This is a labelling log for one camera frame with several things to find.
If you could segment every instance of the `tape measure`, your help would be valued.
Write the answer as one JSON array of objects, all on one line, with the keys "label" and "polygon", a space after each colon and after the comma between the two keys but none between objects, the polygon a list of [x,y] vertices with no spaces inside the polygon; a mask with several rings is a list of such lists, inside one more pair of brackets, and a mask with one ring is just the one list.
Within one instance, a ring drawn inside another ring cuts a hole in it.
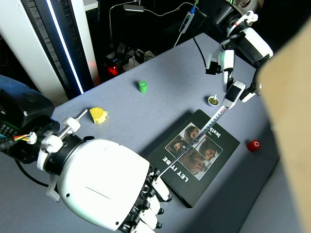
[{"label": "tape measure", "polygon": [[196,137],[184,148],[184,150],[172,161],[172,163],[161,172],[159,177],[161,177],[172,165],[174,165],[178,159],[180,159],[187,151],[189,151],[192,146],[199,142],[200,138],[203,137],[209,129],[216,124],[217,120],[225,113],[225,111],[228,109],[228,107],[222,105],[219,110],[211,117],[211,119],[203,126],[203,128],[199,131],[199,133],[196,135]]}]

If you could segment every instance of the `album cover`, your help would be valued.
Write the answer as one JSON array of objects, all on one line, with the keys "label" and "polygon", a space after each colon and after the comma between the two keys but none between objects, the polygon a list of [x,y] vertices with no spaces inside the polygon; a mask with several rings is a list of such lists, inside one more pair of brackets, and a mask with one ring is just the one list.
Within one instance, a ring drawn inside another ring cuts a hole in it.
[{"label": "album cover", "polygon": [[[149,156],[152,167],[163,171],[195,138],[210,117],[197,110]],[[193,207],[240,142],[215,124],[161,177],[189,208]]]}]

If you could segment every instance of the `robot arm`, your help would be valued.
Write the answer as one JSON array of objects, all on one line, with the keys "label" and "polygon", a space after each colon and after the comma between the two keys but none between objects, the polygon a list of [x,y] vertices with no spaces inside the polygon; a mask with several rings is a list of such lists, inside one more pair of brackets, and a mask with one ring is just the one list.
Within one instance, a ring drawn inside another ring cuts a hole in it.
[{"label": "robot arm", "polygon": [[47,195],[94,225],[124,233],[161,228],[160,203],[172,196],[159,170],[118,143],[74,135],[87,110],[66,118],[60,132],[53,110],[41,94],[0,76],[0,150],[25,164],[36,161],[51,175]]},{"label": "robot arm", "polygon": [[[257,67],[251,85],[244,90],[240,97],[242,102],[247,102],[253,96],[260,95],[261,85],[257,82],[257,73],[272,58],[273,52],[269,45],[249,26],[249,23],[257,21],[258,15],[253,11],[248,11],[241,16],[225,1],[211,2],[213,2],[213,7],[209,8],[209,16],[226,35],[226,38],[220,43],[219,48],[208,56],[206,74],[223,73],[223,90],[227,92],[234,81],[232,77],[234,51],[240,50]],[[213,9],[216,12],[221,9],[221,14],[217,14]]]}]

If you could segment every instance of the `small bowl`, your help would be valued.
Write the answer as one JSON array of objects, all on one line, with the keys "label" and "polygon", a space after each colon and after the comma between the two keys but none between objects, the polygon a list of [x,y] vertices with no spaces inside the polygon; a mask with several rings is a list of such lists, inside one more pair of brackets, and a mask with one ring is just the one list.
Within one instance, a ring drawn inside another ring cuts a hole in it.
[{"label": "small bowl", "polygon": [[212,100],[214,99],[214,96],[210,96],[209,98],[208,98],[208,100],[207,100],[207,103],[208,103],[208,105],[209,106],[212,106],[212,107],[216,107],[216,106],[218,106],[219,105],[219,99],[216,97],[216,104],[213,104],[213,103],[211,103],[212,102]]}]

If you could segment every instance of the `red bottle cap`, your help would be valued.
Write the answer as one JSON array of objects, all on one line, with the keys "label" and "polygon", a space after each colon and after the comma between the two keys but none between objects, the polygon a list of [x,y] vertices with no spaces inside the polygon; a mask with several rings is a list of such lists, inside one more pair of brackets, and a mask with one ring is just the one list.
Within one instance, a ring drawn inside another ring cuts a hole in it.
[{"label": "red bottle cap", "polygon": [[256,151],[258,150],[259,148],[261,147],[261,144],[258,140],[254,140],[250,143],[247,144],[247,148],[250,150],[250,151]]}]

